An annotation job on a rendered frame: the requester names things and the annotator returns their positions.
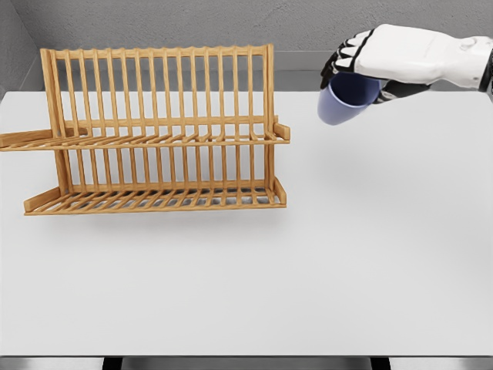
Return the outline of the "wooden two-tier dish rack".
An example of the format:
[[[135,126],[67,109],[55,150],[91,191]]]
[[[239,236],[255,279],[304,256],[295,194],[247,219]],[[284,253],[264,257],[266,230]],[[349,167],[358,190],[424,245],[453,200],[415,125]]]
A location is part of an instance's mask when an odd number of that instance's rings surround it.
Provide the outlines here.
[[[41,51],[49,128],[0,152],[51,151],[58,184],[28,215],[283,208],[273,46]]]

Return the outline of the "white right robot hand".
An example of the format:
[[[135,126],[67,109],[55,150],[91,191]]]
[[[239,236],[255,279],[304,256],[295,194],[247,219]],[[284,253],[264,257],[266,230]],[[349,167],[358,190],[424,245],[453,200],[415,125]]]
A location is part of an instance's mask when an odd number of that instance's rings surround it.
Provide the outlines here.
[[[443,76],[453,38],[442,32],[383,24],[343,41],[326,61],[322,89],[344,72],[387,81],[375,104],[422,93]]]

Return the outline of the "blue cup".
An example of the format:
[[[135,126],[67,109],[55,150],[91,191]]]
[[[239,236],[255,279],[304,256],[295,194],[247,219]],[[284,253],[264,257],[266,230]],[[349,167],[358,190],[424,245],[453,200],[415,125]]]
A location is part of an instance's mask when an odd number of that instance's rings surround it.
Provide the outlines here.
[[[378,97],[381,81],[357,73],[339,72],[320,91],[317,114],[335,126],[365,110]]]

